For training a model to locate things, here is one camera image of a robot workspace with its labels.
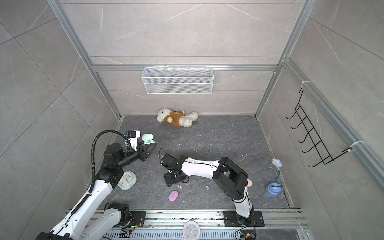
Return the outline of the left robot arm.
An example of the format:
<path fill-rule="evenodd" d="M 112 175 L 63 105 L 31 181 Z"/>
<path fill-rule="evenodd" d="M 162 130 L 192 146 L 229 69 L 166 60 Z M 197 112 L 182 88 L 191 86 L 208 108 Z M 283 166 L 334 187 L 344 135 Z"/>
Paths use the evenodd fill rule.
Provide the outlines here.
<path fill-rule="evenodd" d="M 112 143 L 104 152 L 104 164 L 96 169 L 95 149 L 99 138 L 107 133 L 116 134 L 125 141 L 123 147 Z M 112 227 L 127 227 L 133 222 L 127 204 L 111 203 L 101 217 L 93 224 L 89 220 L 104 199 L 118 186 L 124 175 L 124 167 L 148 159 L 157 143 L 152 134 L 142 135 L 140 131 L 127 131 L 122 134 L 116 130 L 104 130 L 96 135 L 91 148 L 92 180 L 87 192 L 71 211 L 53 229 L 36 237 L 38 240 L 99 240 Z"/>

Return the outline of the mint alarm clock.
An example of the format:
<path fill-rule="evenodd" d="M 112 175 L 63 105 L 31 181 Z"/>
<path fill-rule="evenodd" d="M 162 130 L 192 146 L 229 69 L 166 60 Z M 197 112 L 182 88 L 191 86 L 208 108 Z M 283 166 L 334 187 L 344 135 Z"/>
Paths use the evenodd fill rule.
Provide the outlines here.
<path fill-rule="evenodd" d="M 137 176 L 131 171 L 125 171 L 118 182 L 118 186 L 123 191 L 130 190 L 137 182 Z"/>

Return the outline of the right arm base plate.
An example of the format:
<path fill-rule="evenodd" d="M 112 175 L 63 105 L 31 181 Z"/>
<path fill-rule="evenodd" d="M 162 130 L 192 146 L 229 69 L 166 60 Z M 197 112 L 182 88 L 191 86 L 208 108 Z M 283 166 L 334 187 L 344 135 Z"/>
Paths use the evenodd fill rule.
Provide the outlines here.
<path fill-rule="evenodd" d="M 252 211 L 247 218 L 241 217 L 236 211 L 224 211 L 223 219 L 226 227 L 264 227 L 264 217 L 261 211 Z"/>

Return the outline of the white teddy bear brown hoodie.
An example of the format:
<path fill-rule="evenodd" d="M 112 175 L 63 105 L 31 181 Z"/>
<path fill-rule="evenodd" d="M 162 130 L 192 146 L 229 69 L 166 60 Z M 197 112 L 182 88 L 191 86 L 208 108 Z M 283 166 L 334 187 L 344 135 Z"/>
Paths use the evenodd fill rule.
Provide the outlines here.
<path fill-rule="evenodd" d="M 198 119 L 197 112 L 191 112 L 188 115 L 185 115 L 185 111 L 173 111 L 168 108 L 163 108 L 159 110 L 157 121 L 159 123 L 166 123 L 167 125 L 174 127 L 184 127 L 189 128 L 193 125 L 193 122 Z"/>

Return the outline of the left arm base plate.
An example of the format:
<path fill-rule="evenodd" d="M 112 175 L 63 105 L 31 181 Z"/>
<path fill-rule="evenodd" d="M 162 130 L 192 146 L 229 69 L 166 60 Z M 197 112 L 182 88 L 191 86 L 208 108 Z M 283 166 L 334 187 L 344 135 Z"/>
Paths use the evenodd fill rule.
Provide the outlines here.
<path fill-rule="evenodd" d="M 119 223 L 118 226 L 121 228 L 138 228 L 143 227 L 146 221 L 145 211 L 133 211 L 130 212 L 128 217 L 123 218 L 123 222 Z"/>

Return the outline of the white round clock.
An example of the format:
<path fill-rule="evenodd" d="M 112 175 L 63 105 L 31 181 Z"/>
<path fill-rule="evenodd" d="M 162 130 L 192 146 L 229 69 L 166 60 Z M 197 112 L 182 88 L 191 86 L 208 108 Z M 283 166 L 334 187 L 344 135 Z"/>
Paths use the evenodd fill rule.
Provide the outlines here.
<path fill-rule="evenodd" d="M 201 234 L 200 226 L 195 221 L 188 221 L 183 227 L 184 240 L 198 240 Z"/>

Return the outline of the pink earbud case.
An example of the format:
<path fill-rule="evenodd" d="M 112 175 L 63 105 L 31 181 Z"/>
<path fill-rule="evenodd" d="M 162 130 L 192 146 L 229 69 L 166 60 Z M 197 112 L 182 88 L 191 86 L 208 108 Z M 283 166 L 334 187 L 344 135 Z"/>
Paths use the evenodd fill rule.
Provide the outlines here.
<path fill-rule="evenodd" d="M 253 182 L 250 179 L 247 179 L 248 181 L 248 187 L 251 187 L 253 185 Z"/>

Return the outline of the purple earbud case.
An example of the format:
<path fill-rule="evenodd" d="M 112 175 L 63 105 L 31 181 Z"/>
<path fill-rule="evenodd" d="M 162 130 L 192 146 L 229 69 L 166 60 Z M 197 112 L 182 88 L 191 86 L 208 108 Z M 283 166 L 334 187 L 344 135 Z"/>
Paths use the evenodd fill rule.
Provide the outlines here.
<path fill-rule="evenodd" d="M 178 196 L 179 196 L 178 191 L 172 191 L 172 192 L 169 194 L 168 200 L 169 200 L 170 202 L 175 202 L 176 199 L 178 198 Z"/>

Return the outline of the mint green earbud case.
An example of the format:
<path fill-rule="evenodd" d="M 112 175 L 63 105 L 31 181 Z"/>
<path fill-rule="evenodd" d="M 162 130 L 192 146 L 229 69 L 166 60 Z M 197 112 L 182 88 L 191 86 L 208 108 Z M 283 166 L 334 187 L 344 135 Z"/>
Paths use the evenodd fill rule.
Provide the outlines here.
<path fill-rule="evenodd" d="M 141 137 L 143 145 L 148 145 L 148 144 L 155 144 L 156 141 L 154 140 L 153 134 L 144 134 Z"/>

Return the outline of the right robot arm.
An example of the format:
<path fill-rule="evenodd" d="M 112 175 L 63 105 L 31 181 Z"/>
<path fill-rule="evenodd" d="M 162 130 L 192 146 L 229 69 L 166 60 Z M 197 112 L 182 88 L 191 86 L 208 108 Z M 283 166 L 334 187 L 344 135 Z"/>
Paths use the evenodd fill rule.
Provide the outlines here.
<path fill-rule="evenodd" d="M 168 187 L 176 183 L 186 184 L 191 176 L 211 179 L 235 204 L 239 223 L 247 225 L 251 222 L 254 208 L 248 193 L 248 174 L 231 159 L 202 161 L 186 156 L 176 159 L 165 154 L 160 164 L 168 170 L 164 174 Z"/>

